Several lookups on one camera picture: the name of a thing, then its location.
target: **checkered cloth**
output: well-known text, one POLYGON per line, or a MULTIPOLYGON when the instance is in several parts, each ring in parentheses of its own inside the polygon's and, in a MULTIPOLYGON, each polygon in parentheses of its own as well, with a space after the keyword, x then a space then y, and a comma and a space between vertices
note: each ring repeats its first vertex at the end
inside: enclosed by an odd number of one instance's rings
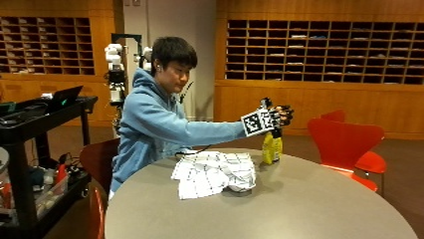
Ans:
POLYGON ((255 173, 249 153, 203 151, 185 155, 171 179, 179 180, 179 198, 199 198, 229 187, 243 192, 254 188, 255 173))

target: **wooden wall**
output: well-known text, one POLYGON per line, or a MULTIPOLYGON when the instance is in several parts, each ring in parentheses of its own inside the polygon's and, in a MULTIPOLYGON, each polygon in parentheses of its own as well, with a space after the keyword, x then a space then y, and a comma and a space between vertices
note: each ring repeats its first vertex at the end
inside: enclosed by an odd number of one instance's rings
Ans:
POLYGON ((344 109, 347 120, 379 124, 385 136, 424 138, 424 86, 226 80, 226 20, 424 22, 420 0, 217 0, 215 121, 238 120, 270 97, 295 109, 288 134, 307 134, 307 121, 344 109))
POLYGON ((108 73, 105 47, 112 33, 124 33, 122 0, 15 0, 1 1, 0 16, 90 18, 94 76, 0 74, 1 100, 25 101, 41 93, 84 85, 82 96, 97 96, 90 125, 112 125, 116 109, 109 106, 110 91, 104 78, 108 73))

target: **yellow bottle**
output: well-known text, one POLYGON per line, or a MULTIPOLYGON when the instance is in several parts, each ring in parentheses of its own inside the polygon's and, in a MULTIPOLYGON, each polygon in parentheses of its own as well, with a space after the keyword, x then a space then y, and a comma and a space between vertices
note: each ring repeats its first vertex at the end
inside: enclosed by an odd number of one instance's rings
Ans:
POLYGON ((264 140, 262 144, 262 161, 266 164, 272 164, 274 160, 274 146, 272 146, 272 134, 267 132, 264 134, 264 140))
POLYGON ((274 129, 271 131, 272 135, 272 162, 279 162, 282 159, 282 139, 280 139, 280 129, 274 129))

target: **ear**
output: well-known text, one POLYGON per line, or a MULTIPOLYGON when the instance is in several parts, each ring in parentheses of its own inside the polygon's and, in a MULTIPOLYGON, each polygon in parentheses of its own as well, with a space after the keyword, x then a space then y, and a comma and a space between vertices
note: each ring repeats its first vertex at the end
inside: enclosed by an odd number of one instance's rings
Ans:
POLYGON ((163 69, 161 61, 158 59, 154 60, 154 68, 157 69, 158 72, 161 72, 163 69))

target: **chair leg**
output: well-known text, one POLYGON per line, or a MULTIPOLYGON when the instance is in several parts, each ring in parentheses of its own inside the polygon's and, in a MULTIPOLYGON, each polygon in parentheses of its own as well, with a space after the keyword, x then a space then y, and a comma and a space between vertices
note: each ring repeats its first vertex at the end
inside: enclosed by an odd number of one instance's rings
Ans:
POLYGON ((384 198, 384 173, 381 173, 381 197, 384 198))

